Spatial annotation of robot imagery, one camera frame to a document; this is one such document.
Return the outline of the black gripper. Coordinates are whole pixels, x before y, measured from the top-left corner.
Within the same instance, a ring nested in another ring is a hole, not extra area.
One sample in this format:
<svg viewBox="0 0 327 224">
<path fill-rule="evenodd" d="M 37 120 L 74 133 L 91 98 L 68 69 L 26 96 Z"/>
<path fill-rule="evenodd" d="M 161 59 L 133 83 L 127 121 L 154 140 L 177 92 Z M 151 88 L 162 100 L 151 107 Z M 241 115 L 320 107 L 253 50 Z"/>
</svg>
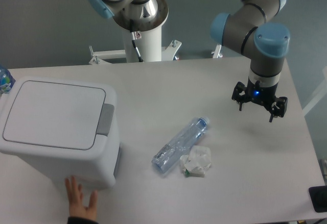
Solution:
<svg viewBox="0 0 327 224">
<path fill-rule="evenodd" d="M 253 83 L 248 80 L 247 86 L 237 82 L 231 99 L 239 104 L 239 111 L 242 111 L 243 105 L 248 102 L 264 107 L 270 113 L 269 122 L 272 122 L 275 117 L 285 116 L 288 105 L 287 97 L 275 95 L 277 87 L 278 84 L 263 87 L 260 81 Z"/>
</svg>

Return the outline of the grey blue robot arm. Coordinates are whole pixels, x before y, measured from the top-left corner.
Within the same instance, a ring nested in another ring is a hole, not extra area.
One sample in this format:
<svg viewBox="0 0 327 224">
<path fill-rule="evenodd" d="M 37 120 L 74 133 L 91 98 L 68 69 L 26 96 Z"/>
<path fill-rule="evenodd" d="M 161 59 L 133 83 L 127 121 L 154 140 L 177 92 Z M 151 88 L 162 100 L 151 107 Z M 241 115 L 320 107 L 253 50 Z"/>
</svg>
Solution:
<svg viewBox="0 0 327 224">
<path fill-rule="evenodd" d="M 247 84 L 237 82 L 232 100 L 240 106 L 252 102 L 270 113 L 270 120 L 284 117 L 288 99 L 275 95 L 286 54 L 290 32 L 281 23 L 271 22 L 287 0 L 240 0 L 235 13 L 220 13 L 212 22 L 210 35 L 224 46 L 248 59 Z"/>
</svg>

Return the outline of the dark sleeve forearm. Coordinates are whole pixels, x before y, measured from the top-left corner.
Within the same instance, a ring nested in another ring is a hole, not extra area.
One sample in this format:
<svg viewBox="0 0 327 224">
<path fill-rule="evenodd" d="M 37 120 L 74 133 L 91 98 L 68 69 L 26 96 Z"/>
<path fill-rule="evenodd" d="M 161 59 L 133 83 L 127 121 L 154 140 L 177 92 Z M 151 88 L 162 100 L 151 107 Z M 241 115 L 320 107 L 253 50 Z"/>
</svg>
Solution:
<svg viewBox="0 0 327 224">
<path fill-rule="evenodd" d="M 67 224 L 99 224 L 99 223 L 86 218 L 70 216 L 67 219 Z"/>
</svg>

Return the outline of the bare human hand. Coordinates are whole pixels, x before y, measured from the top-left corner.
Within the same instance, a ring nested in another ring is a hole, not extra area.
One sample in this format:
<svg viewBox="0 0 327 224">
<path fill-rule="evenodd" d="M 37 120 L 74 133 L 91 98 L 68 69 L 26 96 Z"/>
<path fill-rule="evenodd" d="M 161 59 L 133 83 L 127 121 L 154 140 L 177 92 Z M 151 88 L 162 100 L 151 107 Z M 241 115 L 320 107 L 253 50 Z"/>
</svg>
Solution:
<svg viewBox="0 0 327 224">
<path fill-rule="evenodd" d="M 97 222 L 98 192 L 94 190 L 91 193 L 89 203 L 85 206 L 83 204 L 83 187 L 81 184 L 77 184 L 74 176 L 72 176 L 71 179 L 65 179 L 65 187 L 69 203 L 69 217 L 81 217 Z"/>
</svg>

